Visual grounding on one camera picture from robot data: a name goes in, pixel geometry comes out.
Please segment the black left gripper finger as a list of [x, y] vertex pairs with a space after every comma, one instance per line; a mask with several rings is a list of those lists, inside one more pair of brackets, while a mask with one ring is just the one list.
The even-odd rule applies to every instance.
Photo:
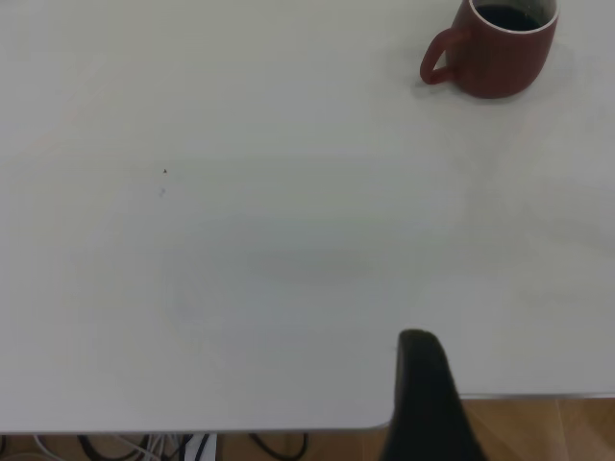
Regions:
[[435, 335], [400, 333], [394, 410], [382, 460], [484, 460]]

